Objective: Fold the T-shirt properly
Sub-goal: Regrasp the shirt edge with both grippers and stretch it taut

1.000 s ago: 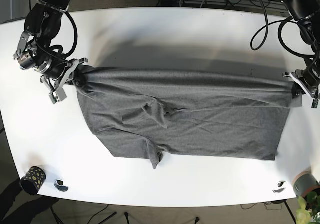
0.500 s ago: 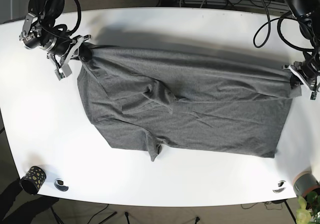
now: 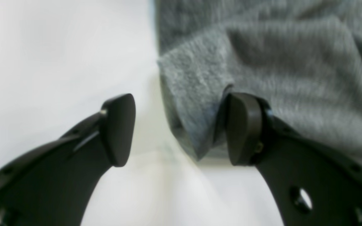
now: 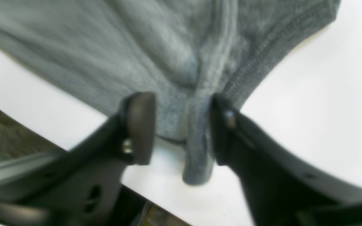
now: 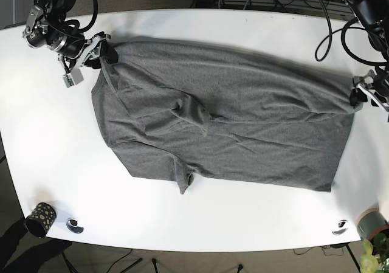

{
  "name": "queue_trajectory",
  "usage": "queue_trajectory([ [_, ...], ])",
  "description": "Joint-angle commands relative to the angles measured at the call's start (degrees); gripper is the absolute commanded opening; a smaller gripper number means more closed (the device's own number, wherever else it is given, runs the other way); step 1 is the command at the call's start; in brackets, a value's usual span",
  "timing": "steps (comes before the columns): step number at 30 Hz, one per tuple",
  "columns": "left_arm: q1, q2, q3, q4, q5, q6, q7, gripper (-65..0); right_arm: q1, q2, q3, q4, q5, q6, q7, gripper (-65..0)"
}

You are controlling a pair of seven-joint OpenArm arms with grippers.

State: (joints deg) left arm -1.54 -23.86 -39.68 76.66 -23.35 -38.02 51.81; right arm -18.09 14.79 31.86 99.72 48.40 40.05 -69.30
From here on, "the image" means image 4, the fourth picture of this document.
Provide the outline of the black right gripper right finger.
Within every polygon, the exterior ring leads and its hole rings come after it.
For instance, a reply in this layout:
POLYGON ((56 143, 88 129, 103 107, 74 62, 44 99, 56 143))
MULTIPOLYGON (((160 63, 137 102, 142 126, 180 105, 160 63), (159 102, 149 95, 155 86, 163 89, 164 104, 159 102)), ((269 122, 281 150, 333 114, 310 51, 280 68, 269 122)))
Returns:
POLYGON ((256 226, 362 226, 362 188, 293 155, 231 102, 214 94, 216 162, 239 178, 256 226))

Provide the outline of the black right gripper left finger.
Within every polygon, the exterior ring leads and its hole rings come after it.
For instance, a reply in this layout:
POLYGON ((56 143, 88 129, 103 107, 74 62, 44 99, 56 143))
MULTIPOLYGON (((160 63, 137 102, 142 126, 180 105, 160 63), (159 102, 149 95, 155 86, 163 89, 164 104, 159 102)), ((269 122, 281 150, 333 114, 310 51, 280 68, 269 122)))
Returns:
POLYGON ((72 150, 0 163, 0 224, 105 226, 129 165, 148 165, 156 97, 137 92, 72 150))

